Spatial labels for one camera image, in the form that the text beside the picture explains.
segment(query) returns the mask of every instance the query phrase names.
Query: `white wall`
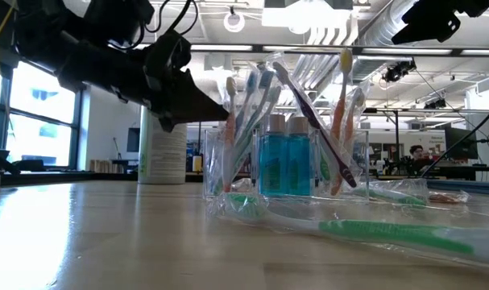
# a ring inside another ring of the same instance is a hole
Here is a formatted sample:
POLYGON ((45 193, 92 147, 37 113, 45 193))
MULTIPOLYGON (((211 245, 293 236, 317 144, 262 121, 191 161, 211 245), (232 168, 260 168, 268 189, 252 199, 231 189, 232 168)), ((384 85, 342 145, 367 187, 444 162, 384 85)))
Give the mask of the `white wall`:
POLYGON ((81 111, 78 169, 88 170, 90 160, 117 159, 114 138, 123 159, 138 159, 138 153, 126 151, 128 129, 138 126, 140 106, 124 104, 112 93, 89 87, 81 111))

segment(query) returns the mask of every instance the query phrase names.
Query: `computer monitor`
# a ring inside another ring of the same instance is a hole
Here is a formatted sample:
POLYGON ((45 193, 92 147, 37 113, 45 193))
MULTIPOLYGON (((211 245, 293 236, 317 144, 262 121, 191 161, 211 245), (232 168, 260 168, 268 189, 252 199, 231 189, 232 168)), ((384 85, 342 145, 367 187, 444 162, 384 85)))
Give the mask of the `computer monitor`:
POLYGON ((130 128, 128 130, 128 152, 139 152, 140 128, 130 128))
MULTIPOLYGON (((445 128, 446 150, 448 151, 455 143, 468 135, 470 130, 445 128)), ((448 157, 453 159, 478 159, 477 139, 475 134, 465 139, 448 153, 448 157)))

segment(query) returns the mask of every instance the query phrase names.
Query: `blue mouthwash bottle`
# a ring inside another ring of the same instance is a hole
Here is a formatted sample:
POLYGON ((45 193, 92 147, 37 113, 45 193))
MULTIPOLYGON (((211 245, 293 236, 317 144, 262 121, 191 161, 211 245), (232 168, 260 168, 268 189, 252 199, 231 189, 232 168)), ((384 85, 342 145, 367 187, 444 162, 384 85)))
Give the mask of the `blue mouthwash bottle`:
POLYGON ((285 138, 285 116, 269 115, 263 124, 260 144, 260 193, 264 196, 284 195, 287 143, 285 138))
POLYGON ((287 178, 288 194, 310 196, 312 169, 310 167, 309 122, 305 117, 291 117, 288 122, 287 178))

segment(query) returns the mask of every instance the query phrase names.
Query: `ceiling light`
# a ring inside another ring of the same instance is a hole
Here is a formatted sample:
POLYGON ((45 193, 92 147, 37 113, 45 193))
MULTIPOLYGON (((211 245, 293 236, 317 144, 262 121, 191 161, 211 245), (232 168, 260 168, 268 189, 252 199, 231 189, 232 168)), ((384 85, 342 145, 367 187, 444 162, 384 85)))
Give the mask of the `ceiling light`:
POLYGON ((465 49, 461 52, 462 56, 483 55, 489 56, 489 49, 465 49))
POLYGON ((324 0, 300 0, 290 5, 271 0, 264 3, 262 26, 287 27, 302 34, 310 27, 339 27, 350 19, 351 11, 340 3, 330 5, 324 0))
POLYGON ((237 32, 240 32, 244 28, 244 25, 246 24, 246 20, 244 19, 244 14, 242 14, 241 12, 233 12, 233 13, 228 13, 225 16, 222 23, 224 24, 227 31, 237 33, 237 32), (237 23, 236 24, 230 24, 230 17, 233 17, 233 18, 238 17, 237 23))
POLYGON ((365 54, 409 54, 409 55, 433 55, 433 56, 445 56, 452 52, 451 49, 432 49, 432 48, 364 48, 365 54))
POLYGON ((457 117, 439 118, 439 117, 436 117, 436 118, 425 118, 424 120, 422 120, 420 122, 457 122, 457 121, 461 121, 461 120, 464 120, 464 118, 457 118, 457 117))
MULTIPOLYGON (((199 126, 187 126, 187 128, 189 129, 199 129, 200 127, 199 126)), ((201 126, 201 129, 217 129, 218 127, 217 126, 201 126)))
POLYGON ((303 52, 303 53, 313 53, 313 54, 329 54, 329 53, 334 53, 334 54, 339 54, 342 51, 342 48, 329 48, 329 47, 324 47, 324 46, 305 46, 305 45, 300 45, 300 46, 290 46, 290 45, 276 45, 276 46, 271 46, 271 45, 266 45, 263 47, 263 50, 265 52, 277 52, 277 51, 283 51, 283 52, 303 52))
POLYGON ((192 52, 250 52, 251 45, 232 45, 232 44, 193 44, 192 52))
POLYGON ((411 61, 409 56, 357 56, 358 60, 411 61))

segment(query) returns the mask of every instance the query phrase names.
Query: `bottle cap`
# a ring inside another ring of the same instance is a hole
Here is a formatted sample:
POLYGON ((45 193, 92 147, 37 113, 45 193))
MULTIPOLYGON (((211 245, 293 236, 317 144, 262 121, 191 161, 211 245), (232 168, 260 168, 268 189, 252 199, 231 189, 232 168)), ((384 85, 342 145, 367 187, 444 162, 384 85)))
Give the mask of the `bottle cap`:
POLYGON ((289 134, 308 134, 309 120, 305 117, 291 117, 288 124, 289 134))
POLYGON ((264 123, 264 132, 285 132, 285 116, 282 114, 271 114, 264 123))

